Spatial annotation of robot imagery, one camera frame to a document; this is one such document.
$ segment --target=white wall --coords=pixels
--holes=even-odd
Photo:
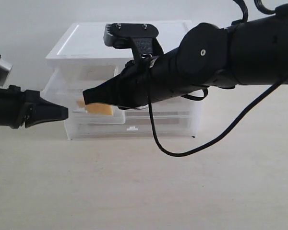
[[[260,16],[247,2],[251,18]],[[0,0],[0,54],[14,64],[7,84],[43,89],[51,75],[45,56],[74,22],[194,19],[226,26],[240,15],[231,0]]]

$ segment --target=bolt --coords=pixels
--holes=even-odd
[[[205,49],[202,49],[201,50],[201,56],[205,56],[206,55],[206,50]]]

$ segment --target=plastic container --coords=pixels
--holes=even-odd
[[[192,28],[191,21],[145,23],[158,28],[158,40],[165,52],[179,46]],[[105,25],[75,23],[68,29],[46,57],[48,65],[53,68],[53,75],[42,96],[69,108],[69,119],[65,121],[69,139],[151,136],[148,109],[123,111],[112,106],[113,116],[100,116],[88,114],[77,104],[83,90],[116,76],[132,59],[131,50],[117,50],[104,45]],[[201,104],[181,97],[155,103],[153,110],[158,134],[196,136]]]

